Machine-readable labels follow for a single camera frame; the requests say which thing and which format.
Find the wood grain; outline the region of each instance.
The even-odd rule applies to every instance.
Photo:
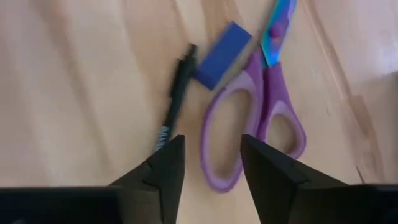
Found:
[[[0,185],[106,185],[131,170],[152,153],[187,44],[199,45],[202,59],[232,20],[255,44],[273,5],[0,1]],[[349,184],[398,181],[397,13],[394,0],[299,0],[282,51],[308,137],[300,160]],[[192,81],[176,125],[187,140],[178,222],[259,223],[244,177],[221,195],[201,173],[200,130],[214,94]],[[237,93],[216,112],[217,172],[228,173],[237,156],[249,104]],[[276,134],[281,127],[273,138],[286,137]]]

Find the wooden surface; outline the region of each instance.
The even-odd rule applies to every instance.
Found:
[[[106,185],[131,170],[152,153],[187,43],[203,58],[231,20],[258,37],[273,5],[0,1],[0,185]],[[282,51],[308,136],[300,160],[349,184],[398,180],[397,12],[394,0],[299,0]],[[175,130],[187,140],[179,223],[258,223],[244,178],[220,195],[201,173],[200,128],[213,95],[192,81]],[[221,174],[249,104],[237,93],[216,112],[211,150]]]

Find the pen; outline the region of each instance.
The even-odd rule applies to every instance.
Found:
[[[187,89],[188,82],[196,70],[196,52],[197,46],[190,44],[188,53],[183,60],[178,60],[178,66],[175,71],[173,85],[170,89],[171,103],[169,112],[157,136],[155,151],[161,149],[170,139],[178,112]]]

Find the eraser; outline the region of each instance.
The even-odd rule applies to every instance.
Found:
[[[251,38],[247,31],[231,22],[197,67],[194,78],[207,89],[214,89]]]

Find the scissor blade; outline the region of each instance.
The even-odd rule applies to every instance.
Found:
[[[268,67],[279,61],[280,50],[296,4],[297,0],[277,0],[276,2],[261,40],[261,48]]]

